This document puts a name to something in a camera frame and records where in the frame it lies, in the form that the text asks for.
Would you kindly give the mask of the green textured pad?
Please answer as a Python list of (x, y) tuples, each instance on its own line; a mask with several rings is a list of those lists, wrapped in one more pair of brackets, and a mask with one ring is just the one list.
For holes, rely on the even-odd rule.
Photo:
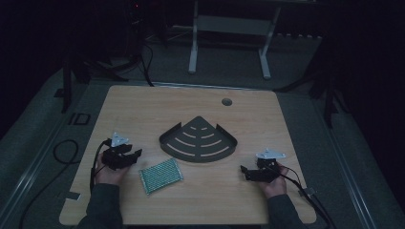
[(139, 171), (139, 176), (146, 195), (183, 180), (178, 162), (170, 158), (157, 165)]

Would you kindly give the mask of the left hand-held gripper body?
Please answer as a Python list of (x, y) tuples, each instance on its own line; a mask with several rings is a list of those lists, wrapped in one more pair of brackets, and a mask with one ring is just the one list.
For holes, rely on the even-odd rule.
[(112, 170), (123, 169), (133, 164), (129, 161), (129, 152), (120, 154), (117, 151), (118, 146), (122, 144), (129, 144), (129, 139), (117, 132), (114, 132), (106, 141), (108, 149), (103, 152), (102, 162)]

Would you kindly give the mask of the dark grey corner shelf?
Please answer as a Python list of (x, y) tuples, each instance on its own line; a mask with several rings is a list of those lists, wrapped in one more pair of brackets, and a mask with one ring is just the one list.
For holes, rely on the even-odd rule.
[(177, 159), (208, 163), (231, 156), (238, 140), (221, 125), (212, 126), (202, 116), (196, 116), (188, 123), (176, 124), (163, 133), (160, 147), (168, 155)]

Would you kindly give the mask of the black square floor bracket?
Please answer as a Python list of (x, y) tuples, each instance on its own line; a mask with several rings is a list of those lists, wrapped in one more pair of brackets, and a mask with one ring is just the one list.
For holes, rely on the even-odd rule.
[(68, 122), (69, 125), (87, 125), (91, 120), (90, 114), (73, 113)]

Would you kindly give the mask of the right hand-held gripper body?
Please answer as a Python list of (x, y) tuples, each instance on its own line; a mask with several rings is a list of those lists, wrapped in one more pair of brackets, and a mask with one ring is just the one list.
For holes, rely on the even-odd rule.
[(258, 153), (256, 157), (256, 164), (259, 168), (259, 180), (270, 183), (280, 175), (280, 167), (277, 160), (285, 158), (286, 155), (266, 148), (263, 152)]

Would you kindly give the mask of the person's right hand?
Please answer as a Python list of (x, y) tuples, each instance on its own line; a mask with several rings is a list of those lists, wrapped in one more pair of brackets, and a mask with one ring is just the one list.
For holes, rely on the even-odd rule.
[(275, 178), (270, 183), (268, 182), (259, 182), (258, 186), (264, 193), (266, 198), (274, 198), (276, 196), (285, 195), (287, 193), (287, 184), (285, 181), (285, 176), (288, 173), (288, 169), (279, 164), (280, 175)]

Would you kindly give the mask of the white metal table frame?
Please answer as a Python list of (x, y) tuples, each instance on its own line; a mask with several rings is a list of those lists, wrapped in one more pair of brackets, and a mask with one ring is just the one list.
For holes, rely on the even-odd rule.
[(263, 78), (270, 79), (271, 74), (266, 54), (273, 37), (280, 12), (281, 8), (276, 7), (270, 20), (205, 15), (199, 13), (199, 0), (194, 0), (192, 46), (189, 57), (188, 72), (193, 74), (197, 70), (199, 31), (261, 35), (266, 39), (266, 41), (264, 46), (258, 50), (258, 56), (261, 64)]

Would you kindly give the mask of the black stand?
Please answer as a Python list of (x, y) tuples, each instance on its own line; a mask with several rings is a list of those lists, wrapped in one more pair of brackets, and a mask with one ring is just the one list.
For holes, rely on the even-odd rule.
[(347, 111), (342, 100), (335, 92), (335, 84), (338, 74), (339, 65), (335, 58), (314, 56), (310, 60), (302, 77), (284, 87), (274, 89), (274, 92), (287, 93), (312, 81), (313, 84), (309, 89), (309, 97), (311, 99), (319, 99), (322, 95), (325, 97), (323, 119), (331, 129), (331, 116), (337, 113), (334, 102), (337, 102), (343, 111)]
[(115, 81), (126, 82), (126, 79), (118, 76), (112, 70), (103, 67), (95, 60), (90, 59), (85, 55), (70, 55), (63, 62), (63, 88), (59, 89), (56, 96), (63, 98), (62, 113), (66, 113), (72, 102), (72, 74), (75, 75), (75, 79), (78, 83), (88, 84), (91, 80), (88, 72), (89, 68), (93, 68), (103, 76)]

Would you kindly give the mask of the person's left hand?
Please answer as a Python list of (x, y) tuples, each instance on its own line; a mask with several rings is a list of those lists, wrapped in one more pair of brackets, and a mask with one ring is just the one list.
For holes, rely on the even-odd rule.
[(119, 185), (122, 182), (125, 175), (130, 170), (130, 168), (126, 167), (123, 169), (112, 170), (102, 162), (102, 157), (103, 154), (100, 154), (97, 159), (94, 183)]

